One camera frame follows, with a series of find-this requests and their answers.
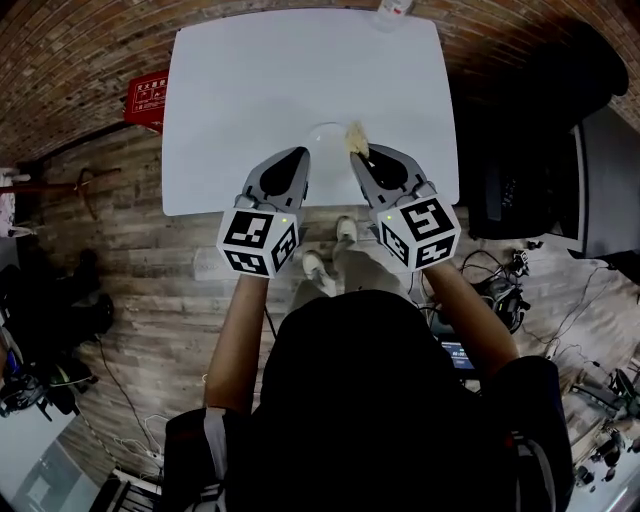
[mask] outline red fire extinguisher box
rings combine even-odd
[[[168,81],[168,69],[131,80],[124,120],[162,133]]]

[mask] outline white table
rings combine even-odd
[[[385,33],[374,16],[293,9],[181,30],[164,117],[165,214],[232,207],[251,169],[299,145],[311,152],[304,206],[365,204],[342,140],[355,120],[370,142],[412,156],[456,203],[455,126],[436,27],[406,17]]]

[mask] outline white sneaker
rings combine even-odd
[[[344,238],[349,238],[350,240],[357,242],[358,228],[356,226],[356,221],[351,217],[340,217],[338,219],[336,236],[338,237],[338,242]]]
[[[324,263],[316,251],[307,251],[302,255],[302,270],[307,279],[313,281],[329,297],[336,296],[336,282],[327,274]]]

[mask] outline bottle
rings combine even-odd
[[[383,30],[393,30],[412,4],[413,0],[382,0],[376,14],[376,24]]]

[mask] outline cable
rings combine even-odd
[[[487,267],[483,267],[481,265],[473,265],[471,263],[468,263],[468,261],[471,259],[471,257],[475,256],[476,254],[484,254],[486,256],[489,256],[489,258],[491,258],[493,261],[496,262],[496,264],[498,265],[498,268],[496,270],[491,270],[491,269],[489,269]],[[478,249],[478,250],[473,251],[472,253],[468,254],[467,257],[462,262],[462,266],[459,268],[459,272],[464,275],[465,269],[470,268],[470,267],[471,268],[479,268],[479,269],[486,270],[487,272],[491,273],[491,275],[489,277],[487,277],[486,279],[483,279],[482,281],[479,281],[477,283],[472,283],[472,284],[475,284],[475,285],[483,284],[483,283],[489,281],[490,279],[494,278],[495,276],[497,276],[500,272],[502,272],[504,274],[504,278],[507,281],[509,281],[514,286],[519,286],[518,276],[515,276],[516,281],[514,283],[511,280],[510,273],[507,272],[507,267],[503,263],[500,263],[498,258],[496,258],[493,254],[491,254],[488,251],[485,251],[484,249]]]
[[[476,251],[473,251],[472,253],[468,254],[467,257],[464,259],[464,261],[462,262],[462,267],[460,268],[460,271],[464,270],[464,268],[467,265],[467,262],[471,259],[472,256],[475,256],[476,254],[485,254],[487,256],[489,256],[489,258],[491,258],[493,261],[496,262],[496,264],[501,267],[504,268],[504,265],[502,263],[500,263],[500,261],[498,260],[498,258],[496,258],[493,254],[491,254],[488,251],[485,251],[484,249],[478,249]]]
[[[565,334],[567,334],[567,332],[569,332],[569,329],[571,329],[571,327],[573,327],[573,324],[576,323],[576,321],[578,320],[578,318],[580,318],[580,316],[587,310],[587,308],[589,306],[591,306],[591,304],[604,292],[604,290],[607,288],[607,286],[609,286],[609,283],[611,282],[611,280],[609,280],[604,287],[602,288],[602,290],[600,290],[598,292],[598,294],[589,301],[589,303],[582,309],[582,311],[580,311],[580,313],[578,313],[578,315],[576,315],[576,317],[573,319],[573,321],[571,322],[571,324],[569,325],[569,327],[567,329],[565,329],[561,334],[560,331],[562,330],[563,325],[565,324],[565,322],[569,319],[569,317],[575,313],[577,311],[577,309],[582,305],[582,303],[584,302],[584,299],[587,295],[587,291],[589,289],[589,284],[591,283],[591,279],[593,279],[593,276],[596,274],[596,272],[600,269],[603,268],[608,268],[608,267],[596,267],[594,269],[593,272],[591,272],[591,275],[589,275],[589,278],[587,279],[587,284],[585,285],[584,289],[582,290],[582,295],[580,296],[580,300],[578,301],[578,303],[571,309],[571,311],[569,311],[569,313],[567,313],[565,315],[565,317],[562,319],[562,322],[560,322],[560,325],[558,325],[558,328],[555,331],[555,334],[553,336],[551,336],[551,338],[549,338],[547,341],[544,341],[540,336],[538,336],[537,334],[534,334],[530,331],[528,331],[524,326],[522,326],[522,330],[528,334],[529,336],[533,336],[539,343],[542,343],[543,345],[549,345],[550,343],[553,343],[556,340],[560,340],[560,338],[562,336],[564,336]]]
[[[84,379],[80,379],[80,380],[74,380],[73,382],[64,382],[63,384],[49,384],[50,388],[61,388],[64,386],[72,386],[73,384],[78,384],[79,382],[84,382],[85,380],[89,380],[92,379],[93,375],[89,375],[88,377],[85,377]]]
[[[424,273],[420,272],[420,286],[422,287],[422,293],[424,293],[424,296],[427,299],[429,299],[431,302],[435,302],[434,298],[427,293],[427,289],[424,286],[424,280],[425,280]]]
[[[137,439],[120,439],[120,438],[118,438],[118,437],[114,437],[114,438],[113,438],[113,441],[114,441],[117,445],[121,446],[121,447],[122,447],[122,448],[124,448],[126,451],[128,451],[131,455],[135,455],[136,457],[140,457],[140,458],[142,458],[142,459],[144,459],[144,460],[146,460],[146,461],[151,461],[151,462],[153,462],[153,463],[154,463],[158,468],[160,468],[160,467],[161,467],[161,466],[160,466],[160,464],[158,464],[155,460],[153,460],[151,457],[149,457],[149,455],[148,455],[148,454],[147,454],[147,452],[146,452],[146,448],[145,448],[145,447],[144,447],[144,445],[143,445],[140,441],[138,441]],[[126,442],[129,442],[129,443],[138,443],[138,444],[136,444],[136,446],[139,446],[141,449],[143,449],[143,450],[144,450],[144,454],[142,454],[142,453],[136,453],[136,452],[134,452],[134,451],[130,450],[129,448],[127,448],[127,445],[126,445],[126,444],[124,444],[124,443],[126,443]]]
[[[267,317],[269,327],[271,327],[271,333],[273,334],[273,339],[275,340],[278,337],[278,334],[276,333],[276,328],[273,326],[273,320],[271,320],[271,315],[269,314],[269,310],[267,309],[266,305],[264,307],[264,314]]]
[[[149,435],[151,436],[151,439],[153,439],[153,442],[158,445],[158,449],[160,450],[160,455],[163,455],[162,445],[158,441],[156,441],[156,438],[153,436],[153,432],[151,432],[151,429],[149,428],[149,425],[147,425],[147,422],[151,418],[162,418],[165,421],[169,421],[169,419],[165,418],[164,416],[160,416],[159,414],[152,414],[151,416],[149,416],[149,417],[144,419],[144,426],[147,429],[147,432],[149,432]]]
[[[93,437],[95,437],[96,441],[98,441],[98,444],[100,446],[102,446],[102,449],[107,453],[107,455],[113,461],[113,463],[116,465],[116,467],[118,467],[118,466],[122,467],[122,465],[118,462],[118,459],[115,458],[113,453],[111,453],[111,451],[109,451],[109,448],[107,448],[107,446],[102,442],[102,439],[100,439],[98,437],[98,434],[96,434],[96,431],[93,430],[93,427],[91,426],[91,423],[89,423],[89,420],[87,419],[87,417],[82,412],[82,409],[80,409],[80,406],[78,406],[78,402],[77,401],[76,401],[76,409],[78,409],[78,412],[80,413],[80,417],[84,420],[85,425],[87,426],[87,428],[89,429],[89,431],[91,432]]]
[[[553,338],[559,338],[559,337],[560,337],[560,336],[558,336],[558,333],[559,333],[559,332],[560,332],[560,330],[562,329],[562,326],[564,325],[564,323],[568,320],[568,318],[569,318],[573,313],[575,313],[575,311],[576,311],[576,310],[577,310],[577,309],[582,305],[582,303],[584,302],[584,299],[585,299],[585,297],[586,297],[586,295],[587,295],[587,290],[589,289],[589,284],[591,283],[591,279],[593,279],[593,276],[595,276],[595,275],[596,275],[596,272],[597,272],[598,270],[603,269],[603,268],[608,268],[608,267],[596,267],[596,268],[595,268],[595,270],[594,270],[593,272],[591,272],[591,275],[589,276],[589,279],[587,279],[587,284],[584,286],[584,289],[582,290],[582,295],[580,296],[580,300],[579,300],[579,301],[578,301],[578,303],[575,305],[575,307],[574,307],[571,311],[569,311],[569,313],[567,313],[567,315],[564,317],[564,319],[562,320],[562,322],[560,322],[560,325],[558,326],[558,329],[556,330],[556,333],[553,335]],[[604,288],[600,291],[600,293],[598,293],[598,295],[596,295],[596,296],[591,300],[591,302],[589,302],[589,304],[587,304],[586,308],[588,308],[588,307],[591,305],[591,303],[592,303],[595,299],[597,299],[597,298],[600,296],[600,294],[604,291],[604,289],[608,286],[608,284],[609,284],[609,282],[607,282],[607,284],[605,284]],[[575,323],[575,321],[580,317],[580,315],[582,315],[582,313],[584,313],[585,309],[583,309],[583,310],[580,312],[580,314],[578,314],[578,316],[576,316],[576,318],[574,318],[574,319],[573,319],[573,322],[571,322],[571,326],[572,326],[572,325]],[[562,335],[566,334],[566,333],[567,333],[567,331],[568,331],[569,329],[565,330],[565,331],[562,333]]]
[[[147,431],[144,429],[144,427],[142,426],[142,423],[140,422],[140,418],[138,417],[138,413],[136,412],[136,408],[133,406],[133,403],[129,399],[129,395],[127,395],[125,393],[124,389],[122,389],[122,386],[120,385],[118,380],[115,378],[113,373],[111,373],[111,370],[109,369],[109,366],[107,365],[107,359],[106,359],[106,357],[104,357],[104,347],[102,345],[102,340],[98,339],[98,343],[100,343],[100,354],[102,354],[102,362],[104,363],[104,367],[107,370],[107,373],[113,379],[113,382],[115,382],[116,386],[118,386],[118,389],[120,389],[120,391],[122,392],[124,397],[127,399],[127,402],[129,402],[129,407],[131,407],[131,412],[133,412],[133,415],[136,417],[136,421],[138,422],[138,425],[140,426],[140,430],[142,430],[142,433],[144,434],[144,437],[147,439],[147,443],[149,444],[149,450],[151,450],[151,439],[147,435]]]

